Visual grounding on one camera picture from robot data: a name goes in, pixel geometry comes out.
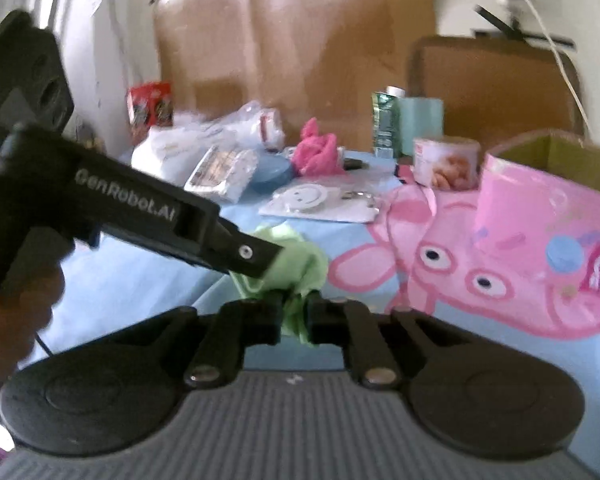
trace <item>person's hand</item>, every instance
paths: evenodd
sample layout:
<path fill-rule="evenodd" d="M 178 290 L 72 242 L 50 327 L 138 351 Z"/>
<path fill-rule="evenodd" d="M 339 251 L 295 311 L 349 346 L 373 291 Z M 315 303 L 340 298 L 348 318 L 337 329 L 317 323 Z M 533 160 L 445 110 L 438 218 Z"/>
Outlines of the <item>person's hand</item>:
<path fill-rule="evenodd" d="M 33 350 L 38 330 L 51 322 L 51 308 L 64 293 L 60 269 L 31 280 L 16 298 L 0 299 L 0 383 Z"/>

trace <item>green cloth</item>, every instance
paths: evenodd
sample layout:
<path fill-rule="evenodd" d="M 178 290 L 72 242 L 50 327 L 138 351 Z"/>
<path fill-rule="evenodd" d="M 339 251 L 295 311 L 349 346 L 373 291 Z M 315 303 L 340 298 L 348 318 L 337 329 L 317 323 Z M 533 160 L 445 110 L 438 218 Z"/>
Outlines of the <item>green cloth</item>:
<path fill-rule="evenodd" d="M 231 273 L 240 296 L 258 299 L 269 290 L 288 290 L 290 295 L 284 306 L 282 333 L 308 343 L 302 308 L 309 292 L 321 290 L 327 281 L 327 255 L 286 223 L 275 227 L 259 227 L 253 235 L 280 245 L 283 249 L 261 279 Z"/>

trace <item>canned food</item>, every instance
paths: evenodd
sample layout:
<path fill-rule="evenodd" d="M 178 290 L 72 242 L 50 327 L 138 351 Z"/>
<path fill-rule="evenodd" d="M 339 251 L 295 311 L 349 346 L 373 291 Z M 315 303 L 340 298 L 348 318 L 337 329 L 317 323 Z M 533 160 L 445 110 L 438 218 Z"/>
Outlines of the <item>canned food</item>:
<path fill-rule="evenodd" d="M 462 137 L 414 140 L 413 176 L 418 184 L 466 191 L 478 184 L 480 143 Z"/>

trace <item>gray platform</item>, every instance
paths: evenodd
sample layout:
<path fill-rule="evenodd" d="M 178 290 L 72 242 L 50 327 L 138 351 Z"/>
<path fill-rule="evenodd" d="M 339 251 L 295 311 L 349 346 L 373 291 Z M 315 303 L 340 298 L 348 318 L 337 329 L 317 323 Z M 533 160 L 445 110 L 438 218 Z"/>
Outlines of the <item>gray platform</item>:
<path fill-rule="evenodd" d="M 399 396 L 345 372 L 242 372 L 193 392 L 148 440 L 93 459 L 28 450 L 0 480 L 594 480 L 566 452 L 521 463 L 449 450 L 411 419 Z"/>

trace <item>pink pig cartoon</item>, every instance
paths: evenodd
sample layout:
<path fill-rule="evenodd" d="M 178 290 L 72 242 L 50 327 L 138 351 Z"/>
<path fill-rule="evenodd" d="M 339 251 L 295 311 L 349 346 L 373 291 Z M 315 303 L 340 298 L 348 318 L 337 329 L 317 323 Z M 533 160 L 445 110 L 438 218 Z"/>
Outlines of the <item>pink pig cartoon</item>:
<path fill-rule="evenodd" d="M 383 200 L 381 213 L 368 226 L 374 243 L 337 257 L 330 266 L 330 283 L 354 293 L 370 292 L 395 276 L 408 274 L 416 247 L 432 221 L 432 210 L 419 186 L 401 186 Z M 406 284 L 390 301 L 403 303 Z"/>
<path fill-rule="evenodd" d="M 565 298 L 557 287 L 528 280 L 474 249 L 477 192 L 403 186 L 387 198 L 391 208 L 369 228 L 375 243 L 334 260 L 333 285 L 369 292 L 400 271 L 408 281 L 388 310 L 431 315 L 441 301 L 537 336 L 570 340 L 600 333 L 600 311 L 580 296 Z"/>
<path fill-rule="evenodd" d="M 580 339 L 600 333 L 600 314 L 566 300 L 473 248 L 477 192 L 436 193 L 437 215 L 416 249 L 407 286 L 410 305 L 433 314 L 437 301 L 529 334 Z"/>

